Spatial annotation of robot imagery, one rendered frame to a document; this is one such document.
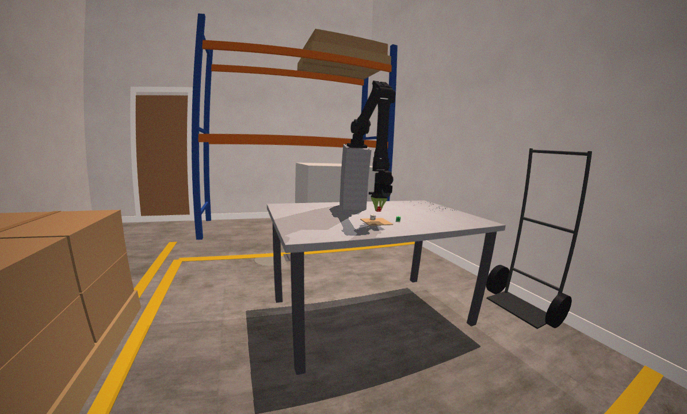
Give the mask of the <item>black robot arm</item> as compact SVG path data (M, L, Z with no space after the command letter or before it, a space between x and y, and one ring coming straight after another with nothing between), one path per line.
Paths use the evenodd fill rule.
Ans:
M375 182L384 185L375 183L373 192L377 194L383 194L385 197L389 197L391 195L391 184L394 180L392 177L392 172L389 172L388 170L390 168L390 162L387 151L389 111L390 104L394 102L395 91L393 91L392 87L389 86L387 82L379 82L374 80L372 82L372 92L369 96L369 99L365 103L364 110L362 110L357 120L354 120L351 123L350 129L351 133L353 133L353 139L351 139L350 143L347 143L347 146L350 148L368 148L368 145L364 144L364 134L369 133L369 128L371 126L369 119L372 116L373 110L375 110L375 107L378 105L377 146L375 153L373 153L372 171L376 172Z

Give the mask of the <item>tan mat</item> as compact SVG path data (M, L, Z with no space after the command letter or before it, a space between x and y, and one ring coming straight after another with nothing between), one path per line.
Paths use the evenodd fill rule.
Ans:
M369 226L372 226L372 225L393 225L391 222L388 222L387 220L385 220L383 218L376 218L375 220L372 220L372 219L361 219L361 220L364 221Z

